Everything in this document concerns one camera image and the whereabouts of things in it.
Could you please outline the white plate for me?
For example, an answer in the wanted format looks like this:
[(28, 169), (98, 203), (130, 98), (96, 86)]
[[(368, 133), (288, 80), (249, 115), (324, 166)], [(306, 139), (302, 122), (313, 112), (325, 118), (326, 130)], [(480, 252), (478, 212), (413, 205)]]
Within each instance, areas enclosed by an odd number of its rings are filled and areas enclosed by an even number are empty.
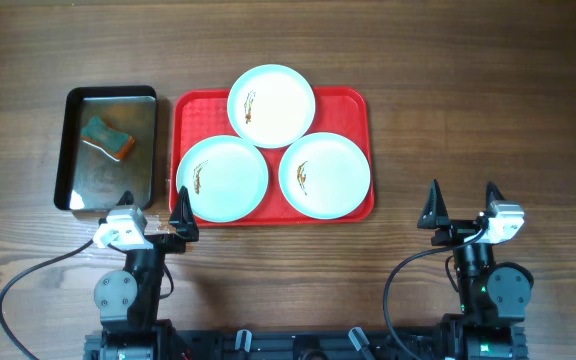
[(332, 220), (353, 212), (371, 185), (364, 152), (348, 138), (316, 132), (290, 145), (283, 154), (278, 181), (287, 202), (299, 213)]
[(186, 188), (194, 215), (227, 223), (244, 218), (263, 200), (269, 170), (261, 152), (231, 135), (206, 138), (193, 145), (177, 168), (177, 190)]
[(279, 64), (246, 71), (227, 97), (227, 116), (233, 130), (260, 148), (294, 143), (309, 130), (315, 112), (309, 82), (299, 72)]

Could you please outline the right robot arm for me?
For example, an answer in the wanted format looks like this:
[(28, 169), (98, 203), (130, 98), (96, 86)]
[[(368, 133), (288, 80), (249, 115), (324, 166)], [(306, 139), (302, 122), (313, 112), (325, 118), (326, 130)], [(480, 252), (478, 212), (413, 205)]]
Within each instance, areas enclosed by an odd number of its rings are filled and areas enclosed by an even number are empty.
[(484, 211), (473, 220), (450, 219), (439, 184), (431, 183), (417, 227), (433, 230), (431, 244), (452, 252), (461, 303), (459, 314), (444, 315), (435, 328), (435, 359), (529, 357), (520, 324), (525, 320), (534, 278), (516, 263), (496, 262), (493, 254), (494, 246), (519, 232), (524, 217), (523, 208), (506, 200), (490, 182)]

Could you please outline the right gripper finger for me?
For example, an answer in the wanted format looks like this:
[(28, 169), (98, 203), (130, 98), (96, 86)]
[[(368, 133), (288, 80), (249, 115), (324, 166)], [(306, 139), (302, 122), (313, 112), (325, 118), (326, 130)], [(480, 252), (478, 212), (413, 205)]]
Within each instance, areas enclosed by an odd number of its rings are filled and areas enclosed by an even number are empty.
[(417, 222), (419, 229), (439, 229), (450, 226), (450, 218), (441, 194), (439, 183), (434, 179), (430, 184), (428, 199)]
[(497, 185), (489, 181), (486, 185), (486, 192), (485, 192), (485, 204), (487, 206), (491, 206), (494, 201), (504, 201), (505, 197), (500, 192)]

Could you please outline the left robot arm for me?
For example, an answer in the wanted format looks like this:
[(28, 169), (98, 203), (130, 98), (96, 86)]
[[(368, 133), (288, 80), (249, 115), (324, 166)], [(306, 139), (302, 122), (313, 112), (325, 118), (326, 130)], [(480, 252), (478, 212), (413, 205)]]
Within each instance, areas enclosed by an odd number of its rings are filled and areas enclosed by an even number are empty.
[(169, 224), (171, 233), (145, 233), (147, 220), (127, 191), (117, 206), (100, 220), (93, 242), (125, 255), (121, 270), (104, 274), (94, 289), (101, 333), (85, 338), (84, 357), (96, 360), (190, 359), (191, 350), (172, 322), (159, 320), (162, 280), (170, 275), (168, 254), (183, 254), (199, 239), (186, 187), (178, 191)]

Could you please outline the white plate top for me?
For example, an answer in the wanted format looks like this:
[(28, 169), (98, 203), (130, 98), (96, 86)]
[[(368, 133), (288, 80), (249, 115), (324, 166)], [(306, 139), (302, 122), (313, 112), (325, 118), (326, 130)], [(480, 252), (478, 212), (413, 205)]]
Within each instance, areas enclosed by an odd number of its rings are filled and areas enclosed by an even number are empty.
[(309, 130), (315, 112), (309, 82), (299, 72), (279, 64), (246, 71), (227, 97), (227, 116), (233, 130), (260, 148), (294, 143)]

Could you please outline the green orange sponge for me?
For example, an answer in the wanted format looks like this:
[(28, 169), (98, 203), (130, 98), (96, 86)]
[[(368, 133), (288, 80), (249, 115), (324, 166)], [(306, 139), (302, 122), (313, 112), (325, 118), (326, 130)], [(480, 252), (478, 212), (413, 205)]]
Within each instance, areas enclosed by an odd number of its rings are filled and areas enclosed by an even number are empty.
[(124, 159), (135, 144), (132, 135), (116, 130), (98, 116), (90, 118), (81, 129), (81, 140), (116, 162)]

